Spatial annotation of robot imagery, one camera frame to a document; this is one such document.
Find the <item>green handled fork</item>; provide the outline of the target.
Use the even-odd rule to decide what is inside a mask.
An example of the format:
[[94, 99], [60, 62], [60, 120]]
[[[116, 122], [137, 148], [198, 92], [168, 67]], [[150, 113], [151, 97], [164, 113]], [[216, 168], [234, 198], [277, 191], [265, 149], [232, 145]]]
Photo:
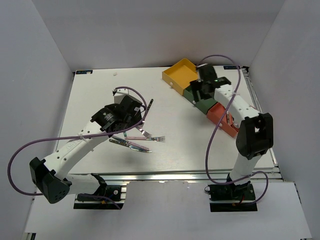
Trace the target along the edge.
[[149, 132], [147, 132], [147, 131], [145, 131], [145, 130], [143, 129], [143, 126], [142, 126], [142, 125], [138, 125], [138, 126], [136, 127], [136, 129], [137, 129], [144, 137], [146, 137], [146, 138], [151, 138], [151, 137], [152, 137], [152, 135], [151, 135]]

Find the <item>dark handled spoon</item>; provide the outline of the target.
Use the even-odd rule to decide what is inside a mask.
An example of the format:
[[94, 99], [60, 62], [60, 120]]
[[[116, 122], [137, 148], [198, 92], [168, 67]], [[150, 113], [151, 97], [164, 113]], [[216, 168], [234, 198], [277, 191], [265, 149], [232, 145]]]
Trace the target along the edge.
[[227, 111], [226, 113], [226, 121], [228, 125], [231, 125], [231, 120], [230, 120], [230, 113]]

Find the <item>dark handled fork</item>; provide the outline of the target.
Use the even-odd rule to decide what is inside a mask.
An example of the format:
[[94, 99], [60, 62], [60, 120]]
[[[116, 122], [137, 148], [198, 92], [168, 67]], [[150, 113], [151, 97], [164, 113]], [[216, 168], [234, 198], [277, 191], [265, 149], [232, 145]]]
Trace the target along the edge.
[[147, 116], [147, 114], [149, 113], [149, 110], [150, 110], [150, 108], [151, 108], [151, 106], [152, 106], [153, 102], [154, 102], [154, 99], [152, 98], [152, 99], [150, 100], [150, 102], [149, 102], [148, 106], [146, 107], [144, 117], [146, 117], [146, 116]]

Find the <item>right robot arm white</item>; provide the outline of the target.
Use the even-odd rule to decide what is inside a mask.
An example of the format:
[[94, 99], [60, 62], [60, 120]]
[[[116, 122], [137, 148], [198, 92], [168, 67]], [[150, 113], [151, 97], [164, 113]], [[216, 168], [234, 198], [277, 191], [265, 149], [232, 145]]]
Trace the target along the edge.
[[238, 156], [225, 187], [226, 195], [236, 200], [243, 195], [243, 185], [250, 181], [258, 161], [273, 147], [273, 117], [247, 103], [237, 94], [237, 88], [232, 86], [228, 78], [217, 77], [211, 64], [201, 64], [195, 70], [198, 79], [190, 82], [194, 101], [214, 99], [239, 124], [235, 142]]

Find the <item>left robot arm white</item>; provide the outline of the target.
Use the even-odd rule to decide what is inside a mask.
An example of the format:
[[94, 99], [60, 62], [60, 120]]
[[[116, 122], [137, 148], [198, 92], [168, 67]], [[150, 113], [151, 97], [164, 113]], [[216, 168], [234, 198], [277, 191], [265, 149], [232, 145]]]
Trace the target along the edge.
[[142, 119], [142, 102], [125, 95], [118, 103], [96, 112], [78, 138], [68, 141], [56, 152], [30, 161], [32, 182], [49, 203], [55, 204], [70, 194], [87, 194], [99, 200], [106, 195], [107, 183], [96, 173], [70, 174], [70, 170], [99, 144], [115, 132], [127, 129]]

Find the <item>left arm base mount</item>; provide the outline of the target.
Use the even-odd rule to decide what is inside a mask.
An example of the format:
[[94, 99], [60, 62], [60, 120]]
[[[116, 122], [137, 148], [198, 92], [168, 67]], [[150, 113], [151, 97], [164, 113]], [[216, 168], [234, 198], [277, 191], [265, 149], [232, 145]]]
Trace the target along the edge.
[[124, 201], [121, 198], [122, 186], [107, 184], [96, 173], [91, 174], [99, 187], [94, 193], [80, 193], [76, 196], [73, 208], [76, 210], [121, 210]]

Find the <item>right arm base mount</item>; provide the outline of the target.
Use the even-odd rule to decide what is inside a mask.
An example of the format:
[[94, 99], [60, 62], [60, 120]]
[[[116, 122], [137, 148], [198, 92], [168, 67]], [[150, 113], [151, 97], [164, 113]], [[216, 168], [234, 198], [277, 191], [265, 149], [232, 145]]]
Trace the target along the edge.
[[253, 185], [211, 184], [204, 188], [209, 195], [211, 213], [257, 212], [258, 207]]

